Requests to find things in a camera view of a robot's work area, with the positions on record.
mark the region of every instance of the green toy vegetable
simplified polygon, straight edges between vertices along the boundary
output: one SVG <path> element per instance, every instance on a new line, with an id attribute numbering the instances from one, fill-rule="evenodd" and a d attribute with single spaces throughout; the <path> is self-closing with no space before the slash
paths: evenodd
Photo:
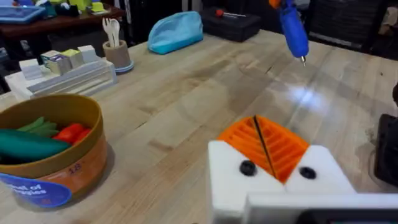
<path id="1" fill-rule="evenodd" d="M 39 117 L 37 120 L 35 120 L 33 123 L 28 124 L 26 126 L 23 126 L 18 129 L 18 131 L 30 131 L 32 129 L 35 129 L 42 125 L 44 123 L 44 117 Z"/>
<path id="2" fill-rule="evenodd" d="M 70 147 L 67 142 L 10 129 L 0 129 L 0 142 L 0 157 L 21 162 L 45 159 Z"/>
<path id="3" fill-rule="evenodd" d="M 56 128 L 57 124 L 50 121 L 44 122 L 44 117 L 40 117 L 33 123 L 19 128 L 18 131 L 25 131 L 28 133 L 36 134 L 38 136 L 51 138 L 52 136 L 59 133 Z"/>

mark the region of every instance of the black case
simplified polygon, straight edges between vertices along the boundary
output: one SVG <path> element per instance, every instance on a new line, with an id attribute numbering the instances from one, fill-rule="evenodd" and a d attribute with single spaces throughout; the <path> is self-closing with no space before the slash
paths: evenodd
<path id="1" fill-rule="evenodd" d="M 224 39 L 244 42 L 248 38 L 256 35 L 261 26 L 259 16 L 247 15 L 246 17 L 216 17 L 217 8 L 205 9 L 201 14 L 203 31 L 207 34 L 215 35 Z"/>
<path id="2" fill-rule="evenodd" d="M 398 187 L 398 119 L 382 114 L 377 133 L 374 175 Z"/>

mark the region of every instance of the small box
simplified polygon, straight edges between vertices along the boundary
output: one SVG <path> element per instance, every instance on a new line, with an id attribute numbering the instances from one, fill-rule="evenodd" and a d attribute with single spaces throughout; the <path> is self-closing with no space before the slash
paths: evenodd
<path id="1" fill-rule="evenodd" d="M 62 54 L 55 55 L 48 59 L 49 69 L 51 72 L 63 75 L 72 69 L 72 65 L 67 56 Z"/>
<path id="2" fill-rule="evenodd" d="M 42 53 L 42 54 L 40 55 L 40 57 L 41 57 L 42 60 L 43 60 L 44 66 L 45 66 L 46 68 L 48 68 L 49 66 L 47 65 L 47 60 L 48 60 L 50 57 L 56 56 L 56 55 L 58 55 L 58 54 L 60 54 L 60 52 L 58 52 L 58 51 L 56 51 L 56 50 L 50 50 L 49 52 Z"/>
<path id="3" fill-rule="evenodd" d="M 69 0 L 70 5 L 75 5 L 80 11 L 86 11 L 86 8 L 91 5 L 91 0 Z"/>
<path id="4" fill-rule="evenodd" d="M 43 73 L 36 59 L 20 61 L 19 66 L 26 80 L 43 77 Z"/>
<path id="5" fill-rule="evenodd" d="M 248 38 L 256 35 L 261 26 L 261 17 L 245 14 L 246 17 L 216 17 L 217 8 L 203 10 L 201 21 L 203 31 L 207 34 L 215 35 L 227 40 L 244 42 Z"/>
<path id="6" fill-rule="evenodd" d="M 79 51 L 83 56 L 84 63 L 95 62 L 98 60 L 97 55 L 95 54 L 95 49 L 91 45 L 86 45 L 82 47 L 78 47 Z"/>
<path id="7" fill-rule="evenodd" d="M 103 11 L 105 11 L 104 5 L 102 4 L 102 2 L 93 2 L 91 5 L 92 5 L 91 10 L 93 12 L 103 12 Z"/>
<path id="8" fill-rule="evenodd" d="M 69 49 L 62 52 L 61 54 L 69 58 L 72 68 L 77 68 L 84 64 L 83 56 L 78 50 Z"/>

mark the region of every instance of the table surface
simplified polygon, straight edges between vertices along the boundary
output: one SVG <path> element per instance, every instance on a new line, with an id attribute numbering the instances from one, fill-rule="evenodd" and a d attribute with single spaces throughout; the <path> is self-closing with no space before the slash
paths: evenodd
<path id="1" fill-rule="evenodd" d="M 125 15 L 122 9 L 104 4 L 104 8 L 110 10 L 109 13 L 92 15 L 83 12 L 78 17 L 56 16 L 51 19 L 39 20 L 30 24 L 0 24 L 0 33 L 7 37 L 21 37 L 43 32 L 51 32 L 74 26 L 89 26 L 90 24 L 100 24 L 103 17 L 116 18 Z"/>
<path id="2" fill-rule="evenodd" d="M 329 148 L 358 192 L 394 191 L 369 176 L 369 157 L 380 115 L 397 114 L 398 62 L 312 42 L 303 67 L 265 31 L 242 44 L 206 35 L 167 55 L 129 52 L 134 70 L 93 96 L 113 150 L 99 187 L 35 212 L 0 185 L 0 224 L 205 224 L 207 143 L 254 114 Z M 6 94 L 0 110 L 14 103 Z"/>

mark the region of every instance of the chair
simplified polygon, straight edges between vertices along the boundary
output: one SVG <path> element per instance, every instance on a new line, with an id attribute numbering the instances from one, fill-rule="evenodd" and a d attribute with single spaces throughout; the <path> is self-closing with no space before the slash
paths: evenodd
<path id="1" fill-rule="evenodd" d="M 387 0 L 311 0 L 305 29 L 310 40 L 369 52 Z"/>

